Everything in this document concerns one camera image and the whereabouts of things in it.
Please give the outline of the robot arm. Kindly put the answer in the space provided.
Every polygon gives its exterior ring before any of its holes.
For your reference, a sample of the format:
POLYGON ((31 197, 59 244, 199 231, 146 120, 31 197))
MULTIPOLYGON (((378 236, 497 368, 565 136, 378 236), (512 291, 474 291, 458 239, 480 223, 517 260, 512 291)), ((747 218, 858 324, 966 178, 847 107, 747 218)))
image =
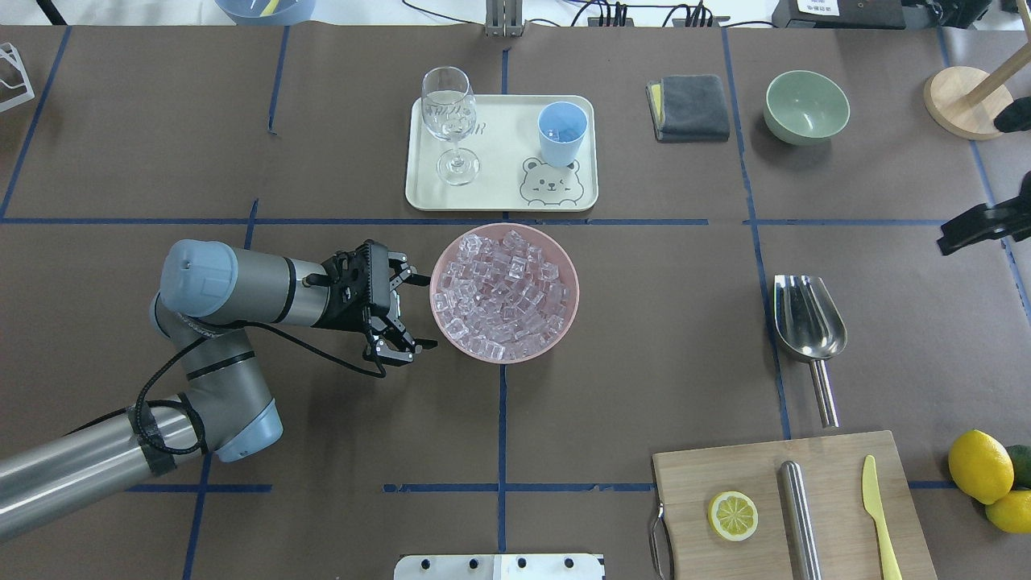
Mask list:
POLYGON ((218 241, 184 239, 164 261, 149 318, 176 352, 128 407, 2 463, 4 541, 213 453, 250 458, 276 443, 279 410, 255 357, 248 328, 295 345, 284 325, 360 335, 380 379, 386 366, 434 348, 401 318, 402 285, 426 287, 402 252, 376 241, 323 262, 218 241))

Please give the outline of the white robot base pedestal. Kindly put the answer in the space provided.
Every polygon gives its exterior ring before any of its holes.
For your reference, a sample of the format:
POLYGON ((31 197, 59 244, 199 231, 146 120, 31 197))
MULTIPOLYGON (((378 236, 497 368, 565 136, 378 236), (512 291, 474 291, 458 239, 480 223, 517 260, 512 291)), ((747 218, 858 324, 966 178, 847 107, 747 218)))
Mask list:
POLYGON ((394 579, 604 579, 602 555, 497 553, 408 555, 395 565, 394 579))

